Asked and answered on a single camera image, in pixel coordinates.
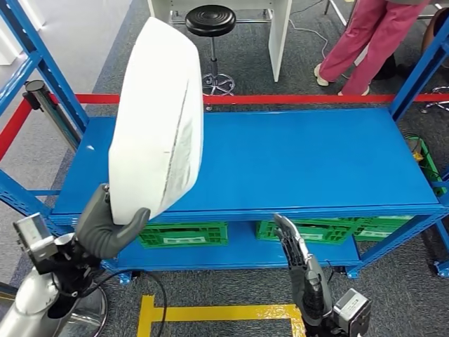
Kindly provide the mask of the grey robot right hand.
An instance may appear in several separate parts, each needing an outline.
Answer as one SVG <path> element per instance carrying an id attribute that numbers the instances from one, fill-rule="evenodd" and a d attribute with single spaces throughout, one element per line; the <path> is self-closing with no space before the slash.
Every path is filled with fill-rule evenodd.
<path id="1" fill-rule="evenodd" d="M 306 326 L 321 325 L 333 308 L 321 267 L 292 221 L 278 213 L 274 215 L 274 221 L 288 262 L 294 302 Z"/>

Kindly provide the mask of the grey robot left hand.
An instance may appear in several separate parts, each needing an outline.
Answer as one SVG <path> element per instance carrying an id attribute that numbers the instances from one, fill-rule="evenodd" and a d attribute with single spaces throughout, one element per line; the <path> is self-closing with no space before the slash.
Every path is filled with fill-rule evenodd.
<path id="1" fill-rule="evenodd" d="M 150 210 L 138 209 L 128 225 L 112 221 L 109 186 L 99 185 L 81 214 L 75 237 L 85 251 L 96 258 L 114 258 L 137 238 L 149 221 Z"/>

